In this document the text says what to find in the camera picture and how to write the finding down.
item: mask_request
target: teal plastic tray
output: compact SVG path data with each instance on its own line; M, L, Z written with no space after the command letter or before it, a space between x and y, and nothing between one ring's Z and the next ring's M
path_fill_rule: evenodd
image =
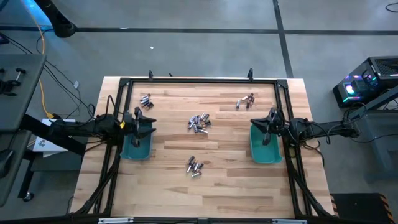
M152 123L141 124L141 128L152 128ZM152 136L153 133L140 139L140 147L134 147L131 144L132 134L124 138L123 151L120 153L120 157L123 159L135 159L135 160L146 160L150 158L152 151Z
M264 134L254 125L250 127L251 157L254 162L260 164L274 164L282 160L279 151L278 138L276 134L271 135L271 142L267 146L262 145Z

